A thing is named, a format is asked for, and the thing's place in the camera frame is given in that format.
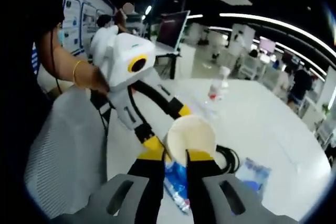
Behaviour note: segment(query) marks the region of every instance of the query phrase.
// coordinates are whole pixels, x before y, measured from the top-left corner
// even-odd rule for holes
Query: paper cup
[[[170,157],[186,166],[186,149],[207,152],[214,156],[216,137],[211,125],[197,115],[186,115],[176,119],[169,129],[164,144]]]

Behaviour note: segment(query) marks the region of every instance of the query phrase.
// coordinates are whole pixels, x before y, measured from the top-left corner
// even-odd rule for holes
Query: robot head
[[[152,42],[126,33],[116,35],[113,27],[98,34],[101,29],[92,40],[91,53],[93,63],[100,68],[111,90],[124,82],[137,81],[139,73],[154,66]]]

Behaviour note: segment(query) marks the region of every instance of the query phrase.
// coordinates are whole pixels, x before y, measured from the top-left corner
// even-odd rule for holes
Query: gold bracelet
[[[78,85],[78,83],[77,83],[77,81],[76,81],[75,71],[76,71],[77,66],[78,66],[81,62],[86,62],[86,61],[85,61],[85,60],[79,60],[79,61],[77,61],[76,65],[75,65],[75,67],[73,68],[73,71],[72,71],[72,79],[73,79],[73,81],[74,81],[74,84],[75,84],[77,87],[79,87],[79,88],[81,88],[81,86]]]

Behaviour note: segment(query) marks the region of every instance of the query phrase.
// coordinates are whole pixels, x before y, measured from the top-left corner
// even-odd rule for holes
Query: yellow robot eye
[[[143,66],[145,66],[147,61],[147,55],[139,55],[132,59],[131,63],[128,65],[128,72],[135,73],[140,71]]]

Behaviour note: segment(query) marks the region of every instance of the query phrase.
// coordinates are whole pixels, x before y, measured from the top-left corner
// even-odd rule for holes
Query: round table
[[[163,84],[192,109],[207,101],[212,80],[167,80]],[[173,120],[149,98],[134,94],[139,110],[156,135],[163,139]],[[216,142],[234,149],[241,160],[251,158],[272,169],[262,204],[277,215],[300,220],[319,200],[329,182],[331,168],[313,134],[280,99],[258,82],[229,80],[229,92],[211,104],[219,120],[213,127]],[[108,179],[127,173],[143,147],[111,113],[108,146]],[[158,223],[193,223],[165,192]]]

